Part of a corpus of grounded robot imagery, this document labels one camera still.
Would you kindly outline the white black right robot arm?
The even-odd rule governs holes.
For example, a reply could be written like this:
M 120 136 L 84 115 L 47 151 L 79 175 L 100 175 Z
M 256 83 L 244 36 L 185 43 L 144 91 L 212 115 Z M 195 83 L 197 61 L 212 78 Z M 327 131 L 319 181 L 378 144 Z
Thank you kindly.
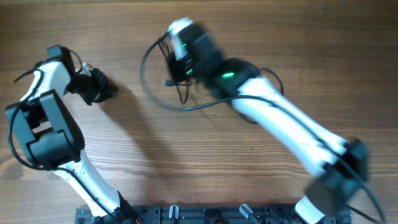
M 172 78 L 195 78 L 219 99 L 270 132 L 314 176 L 296 214 L 317 223 L 346 208 L 367 179 L 368 150 L 363 142 L 347 141 L 299 110 L 249 62 L 224 58 L 201 25 L 183 18 L 167 29 L 174 49 L 168 64 Z

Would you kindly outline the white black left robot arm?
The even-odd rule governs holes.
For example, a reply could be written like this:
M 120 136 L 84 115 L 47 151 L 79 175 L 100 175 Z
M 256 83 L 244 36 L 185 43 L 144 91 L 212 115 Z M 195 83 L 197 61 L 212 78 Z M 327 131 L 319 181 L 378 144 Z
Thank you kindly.
M 23 74 L 33 74 L 34 80 L 19 102 L 6 107 L 10 150 L 23 166 L 53 172 L 68 182 L 89 207 L 92 223 L 140 223 L 139 214 L 91 163 L 83 133 L 62 100 L 72 93 L 92 105 L 119 92 L 98 68 L 82 62 L 76 69 L 75 54 L 54 45 L 46 60 Z

